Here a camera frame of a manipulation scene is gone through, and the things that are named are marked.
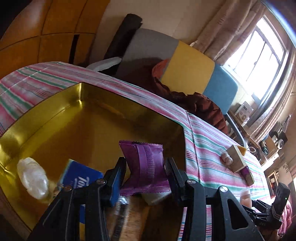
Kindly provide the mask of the wooden wardrobe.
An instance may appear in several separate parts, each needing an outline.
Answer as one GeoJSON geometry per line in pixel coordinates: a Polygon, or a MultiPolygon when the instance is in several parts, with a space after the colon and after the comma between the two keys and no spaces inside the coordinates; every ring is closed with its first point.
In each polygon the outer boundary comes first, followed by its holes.
{"type": "Polygon", "coordinates": [[[89,62],[109,1],[32,1],[1,38],[1,77],[31,64],[89,62]]]}

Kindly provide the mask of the small pink white scrunchie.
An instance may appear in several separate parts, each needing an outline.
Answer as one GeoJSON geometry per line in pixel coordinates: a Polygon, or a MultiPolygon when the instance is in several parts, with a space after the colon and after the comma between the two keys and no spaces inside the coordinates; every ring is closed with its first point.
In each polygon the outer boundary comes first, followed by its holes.
{"type": "Polygon", "coordinates": [[[230,166],[233,163],[233,159],[230,157],[230,155],[226,151],[222,152],[221,159],[226,166],[230,166]]]}

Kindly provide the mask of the wooden side shelf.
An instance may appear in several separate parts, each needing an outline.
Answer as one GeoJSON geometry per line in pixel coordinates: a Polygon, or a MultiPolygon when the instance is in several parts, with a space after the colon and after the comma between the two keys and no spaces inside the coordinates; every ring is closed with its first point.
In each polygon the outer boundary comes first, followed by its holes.
{"type": "Polygon", "coordinates": [[[273,142],[271,137],[267,135],[267,138],[262,141],[256,141],[250,134],[250,130],[246,124],[243,122],[231,111],[229,110],[228,113],[231,120],[234,121],[235,126],[238,128],[243,140],[245,140],[246,144],[252,146],[256,149],[255,154],[259,157],[259,162],[264,170],[267,170],[271,166],[275,166],[277,169],[280,164],[283,164],[282,160],[279,156],[280,149],[276,146],[273,142]],[[265,143],[268,154],[265,154],[261,148],[261,144],[265,143]]]}

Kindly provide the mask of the cracker snack packet green ends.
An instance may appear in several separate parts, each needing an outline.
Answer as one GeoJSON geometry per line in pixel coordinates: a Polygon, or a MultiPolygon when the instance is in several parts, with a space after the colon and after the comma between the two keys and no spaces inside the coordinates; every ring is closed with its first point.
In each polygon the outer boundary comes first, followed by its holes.
{"type": "Polygon", "coordinates": [[[138,196],[120,196],[107,210],[110,240],[141,240],[150,207],[138,196]]]}

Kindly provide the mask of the dark red jacket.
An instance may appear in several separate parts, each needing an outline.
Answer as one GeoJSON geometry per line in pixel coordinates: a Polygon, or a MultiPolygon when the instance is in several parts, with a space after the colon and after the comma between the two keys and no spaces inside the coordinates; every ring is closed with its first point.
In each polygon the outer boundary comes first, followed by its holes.
{"type": "Polygon", "coordinates": [[[163,60],[152,68],[154,94],[182,107],[187,112],[227,134],[228,127],[224,115],[221,109],[212,100],[198,92],[185,94],[183,92],[170,91],[166,85],[160,82],[161,74],[164,73],[168,62],[168,59],[163,60]]]}

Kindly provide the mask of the beige curtain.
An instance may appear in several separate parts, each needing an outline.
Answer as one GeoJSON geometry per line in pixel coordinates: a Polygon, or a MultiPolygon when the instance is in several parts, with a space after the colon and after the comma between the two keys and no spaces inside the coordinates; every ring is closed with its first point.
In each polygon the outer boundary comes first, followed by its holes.
{"type": "Polygon", "coordinates": [[[226,1],[190,46],[224,65],[266,11],[261,1],[226,1]]]}

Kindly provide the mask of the black rolled mat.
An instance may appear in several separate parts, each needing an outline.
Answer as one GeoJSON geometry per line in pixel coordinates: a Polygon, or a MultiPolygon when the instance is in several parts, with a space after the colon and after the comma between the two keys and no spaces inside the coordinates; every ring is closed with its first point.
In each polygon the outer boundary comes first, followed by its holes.
{"type": "Polygon", "coordinates": [[[131,13],[127,14],[116,31],[103,59],[122,58],[135,32],[141,26],[142,18],[140,16],[131,13]]]}

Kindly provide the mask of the white cardboard box on shelf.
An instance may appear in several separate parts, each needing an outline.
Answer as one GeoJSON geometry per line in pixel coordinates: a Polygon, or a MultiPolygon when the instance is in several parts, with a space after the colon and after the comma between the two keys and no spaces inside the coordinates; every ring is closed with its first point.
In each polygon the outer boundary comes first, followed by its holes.
{"type": "Polygon", "coordinates": [[[235,112],[235,116],[242,122],[245,123],[249,120],[251,113],[253,112],[253,108],[245,101],[243,104],[235,112]]]}

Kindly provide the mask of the yellow sponge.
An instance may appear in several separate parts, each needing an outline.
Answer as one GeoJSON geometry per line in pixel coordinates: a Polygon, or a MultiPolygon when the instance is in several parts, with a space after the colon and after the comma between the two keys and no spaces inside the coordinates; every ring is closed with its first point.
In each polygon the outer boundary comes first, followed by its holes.
{"type": "Polygon", "coordinates": [[[240,150],[241,152],[241,155],[242,156],[245,156],[246,152],[247,152],[247,149],[243,146],[237,146],[238,147],[238,150],[240,150]]]}

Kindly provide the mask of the gold metal tray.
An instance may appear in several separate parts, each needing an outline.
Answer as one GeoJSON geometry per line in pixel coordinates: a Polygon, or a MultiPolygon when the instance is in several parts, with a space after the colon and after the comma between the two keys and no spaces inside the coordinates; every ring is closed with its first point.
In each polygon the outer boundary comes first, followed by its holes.
{"type": "Polygon", "coordinates": [[[26,239],[47,208],[31,197],[16,166],[31,157],[55,186],[73,159],[101,172],[113,168],[120,140],[163,145],[164,156],[185,168],[181,125],[133,100],[103,88],[79,83],[31,108],[1,136],[1,212],[26,239]]]}

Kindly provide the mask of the green white small box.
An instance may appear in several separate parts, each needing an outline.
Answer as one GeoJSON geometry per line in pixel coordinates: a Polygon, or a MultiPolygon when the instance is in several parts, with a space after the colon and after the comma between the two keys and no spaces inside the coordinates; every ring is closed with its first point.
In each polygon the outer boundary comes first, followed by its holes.
{"type": "Polygon", "coordinates": [[[252,186],[255,183],[251,172],[249,172],[245,175],[245,180],[246,180],[246,183],[248,186],[252,186]]]}

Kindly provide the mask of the clear plastic bundle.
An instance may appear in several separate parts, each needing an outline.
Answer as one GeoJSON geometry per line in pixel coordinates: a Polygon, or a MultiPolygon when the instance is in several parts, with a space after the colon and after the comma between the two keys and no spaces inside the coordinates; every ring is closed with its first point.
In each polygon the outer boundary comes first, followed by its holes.
{"type": "Polygon", "coordinates": [[[46,172],[33,158],[20,159],[17,164],[17,173],[30,196],[37,200],[48,196],[49,180],[46,172]]]}

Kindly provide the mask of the purple snack packet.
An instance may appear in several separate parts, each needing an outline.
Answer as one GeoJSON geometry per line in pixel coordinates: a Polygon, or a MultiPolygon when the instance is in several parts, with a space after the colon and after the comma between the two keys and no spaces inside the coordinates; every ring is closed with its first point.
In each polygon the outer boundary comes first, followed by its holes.
{"type": "Polygon", "coordinates": [[[244,177],[244,179],[247,179],[250,175],[250,170],[249,170],[248,166],[245,166],[244,168],[242,168],[240,170],[240,173],[244,177]]]}
{"type": "Polygon", "coordinates": [[[122,196],[171,191],[162,145],[121,140],[119,146],[130,170],[130,176],[120,190],[122,196]]]}

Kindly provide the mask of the blue Tempo tissue pack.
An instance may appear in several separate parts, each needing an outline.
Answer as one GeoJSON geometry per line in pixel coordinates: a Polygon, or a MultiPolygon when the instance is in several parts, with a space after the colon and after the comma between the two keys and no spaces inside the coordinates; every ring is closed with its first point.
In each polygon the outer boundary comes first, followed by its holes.
{"type": "Polygon", "coordinates": [[[97,179],[103,178],[103,173],[69,159],[58,181],[58,189],[72,186],[74,189],[86,187],[97,179]]]}

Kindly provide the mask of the striped pink green tablecloth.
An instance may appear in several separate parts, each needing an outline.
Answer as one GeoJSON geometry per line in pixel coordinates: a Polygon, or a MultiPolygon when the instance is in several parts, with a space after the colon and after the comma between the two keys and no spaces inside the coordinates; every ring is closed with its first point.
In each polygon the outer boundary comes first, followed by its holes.
{"type": "Polygon", "coordinates": [[[184,131],[185,170],[202,185],[227,186],[239,196],[244,178],[224,166],[221,153],[235,142],[223,132],[181,107],[125,81],[63,62],[38,63],[20,68],[1,79],[1,136],[31,108],[79,83],[119,94],[172,119],[184,131]]]}

